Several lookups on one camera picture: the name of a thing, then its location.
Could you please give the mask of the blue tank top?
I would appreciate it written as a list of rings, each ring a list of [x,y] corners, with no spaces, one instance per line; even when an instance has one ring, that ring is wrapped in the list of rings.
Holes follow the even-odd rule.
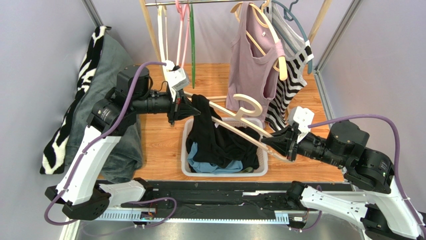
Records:
[[[197,162],[194,161],[196,153],[190,152],[187,157],[189,166],[194,170],[195,173],[210,173],[210,174],[233,174],[243,170],[243,164],[241,161],[232,160],[229,165],[225,168],[219,167],[217,164],[209,162]]]

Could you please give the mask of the cream wooden hanger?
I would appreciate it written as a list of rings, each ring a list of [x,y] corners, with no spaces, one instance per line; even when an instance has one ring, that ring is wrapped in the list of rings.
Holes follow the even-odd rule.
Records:
[[[158,41],[160,59],[162,62],[166,62],[169,59],[168,51],[168,19],[167,19],[167,8],[164,5],[160,5],[157,9],[157,23],[158,23]]]

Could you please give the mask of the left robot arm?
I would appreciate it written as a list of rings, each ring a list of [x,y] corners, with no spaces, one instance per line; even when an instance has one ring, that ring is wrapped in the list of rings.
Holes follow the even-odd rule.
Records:
[[[115,87],[94,104],[68,172],[59,184],[45,191],[52,205],[62,205],[69,224],[93,221],[109,207],[147,204],[144,195],[152,187],[141,178],[116,184],[98,182],[108,156],[138,115],[165,113],[173,125],[200,114],[184,93],[189,84],[185,70],[171,61],[160,65],[167,83],[165,92],[152,88],[148,63],[129,65],[117,74]]]

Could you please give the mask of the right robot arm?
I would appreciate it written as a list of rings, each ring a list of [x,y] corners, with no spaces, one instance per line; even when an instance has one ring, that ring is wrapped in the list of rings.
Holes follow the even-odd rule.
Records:
[[[365,202],[326,194],[293,181],[286,191],[290,206],[315,209],[360,228],[372,240],[423,240],[424,216],[411,210],[397,185],[396,167],[384,153],[367,147],[369,134],[349,120],[334,123],[326,138],[306,136],[295,123],[262,142],[289,161],[304,156],[345,169],[344,179],[365,195]]]

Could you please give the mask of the pink plastic hanger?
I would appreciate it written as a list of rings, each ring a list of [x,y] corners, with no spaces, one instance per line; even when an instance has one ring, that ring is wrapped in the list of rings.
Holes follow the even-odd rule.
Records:
[[[181,68],[185,66],[189,33],[190,33],[190,5],[188,1],[186,4],[180,3],[179,0],[175,0],[175,7],[179,13],[179,32],[178,32],[178,44],[176,54],[176,64]]]

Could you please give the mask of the green plastic hanger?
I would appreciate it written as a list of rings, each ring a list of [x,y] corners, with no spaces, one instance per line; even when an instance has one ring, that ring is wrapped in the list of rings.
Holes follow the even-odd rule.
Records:
[[[195,40],[195,19],[193,5],[189,4],[189,27],[191,40],[191,86],[196,87],[196,40]]]

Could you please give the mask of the green tank top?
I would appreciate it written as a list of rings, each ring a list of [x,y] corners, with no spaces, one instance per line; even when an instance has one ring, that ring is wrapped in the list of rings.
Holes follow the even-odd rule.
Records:
[[[244,168],[244,169],[242,169],[241,171],[239,171],[238,173],[239,174],[251,174],[251,173],[253,173],[254,172],[254,168],[253,167],[247,167],[247,168]]]

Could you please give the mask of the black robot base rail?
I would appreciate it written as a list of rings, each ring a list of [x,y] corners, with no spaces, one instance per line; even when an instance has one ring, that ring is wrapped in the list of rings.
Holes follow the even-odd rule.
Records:
[[[140,203],[109,207],[99,220],[135,225],[167,222],[284,224],[315,227],[323,216],[287,196],[289,182],[148,181]]]

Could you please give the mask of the light wooden hanger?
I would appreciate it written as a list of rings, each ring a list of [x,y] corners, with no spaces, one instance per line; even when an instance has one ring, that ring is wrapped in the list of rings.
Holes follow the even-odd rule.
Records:
[[[251,1],[240,1],[230,10],[238,22],[238,30],[231,42],[231,68],[237,71],[259,65],[261,61],[269,64],[268,69],[278,74],[284,81],[288,68],[283,45],[272,23],[262,10]]]

